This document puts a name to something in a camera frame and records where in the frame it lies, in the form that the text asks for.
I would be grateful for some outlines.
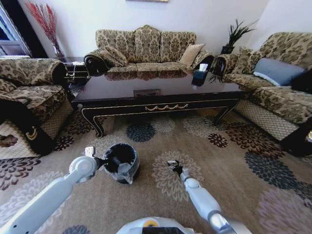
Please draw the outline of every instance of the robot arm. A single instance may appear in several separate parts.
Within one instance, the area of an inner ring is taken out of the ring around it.
[[[69,173],[55,179],[22,209],[20,209],[1,229],[2,234],[32,234],[68,198],[75,183],[84,182],[95,175],[102,165],[98,158],[81,156],[69,167]]]
[[[168,161],[168,165],[172,171],[179,174],[199,215],[207,220],[218,234],[251,234],[244,224],[222,215],[218,202],[196,179],[190,178],[189,170],[183,169],[181,163],[176,160]]]

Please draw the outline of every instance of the black trash bin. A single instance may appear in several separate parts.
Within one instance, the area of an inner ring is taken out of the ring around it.
[[[111,146],[104,155],[107,163],[104,169],[112,178],[122,184],[132,184],[140,170],[140,162],[136,150],[127,143]]]

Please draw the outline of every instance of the beige pillow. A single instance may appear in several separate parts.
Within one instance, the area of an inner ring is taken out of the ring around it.
[[[265,55],[260,51],[255,51],[245,47],[239,48],[239,57],[232,73],[252,74],[258,61]]]
[[[118,49],[115,49],[114,47],[108,45],[105,46],[105,49],[111,54],[113,58],[118,60],[118,62],[120,62],[123,67],[128,65],[127,58]]]
[[[184,51],[182,58],[180,59],[180,63],[191,66],[194,62],[194,59],[200,52],[200,50],[204,47],[205,44],[198,45],[189,45]]]
[[[102,56],[102,58],[106,61],[106,62],[108,62],[111,66],[113,66],[113,67],[123,67],[123,65],[117,60],[117,59],[115,59],[112,55],[111,55],[111,53],[109,53],[107,50],[102,50],[102,51],[100,51],[100,53],[99,53],[101,56]]]

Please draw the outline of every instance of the coffee table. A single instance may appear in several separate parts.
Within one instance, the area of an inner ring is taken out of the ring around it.
[[[193,78],[193,71],[108,72],[92,77],[73,103],[82,105],[83,117],[104,135],[97,117],[221,108],[217,125],[251,90],[207,75]]]

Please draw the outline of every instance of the vase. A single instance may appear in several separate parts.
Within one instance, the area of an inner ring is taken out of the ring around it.
[[[55,55],[56,55],[58,58],[63,58],[63,57],[64,57],[64,54],[63,54],[62,50],[60,49],[58,42],[52,43],[52,46],[53,46]]]
[[[221,51],[221,54],[230,54],[230,53],[232,53],[232,51],[233,51],[233,49],[234,49],[234,46],[223,46],[222,47],[222,51]]]

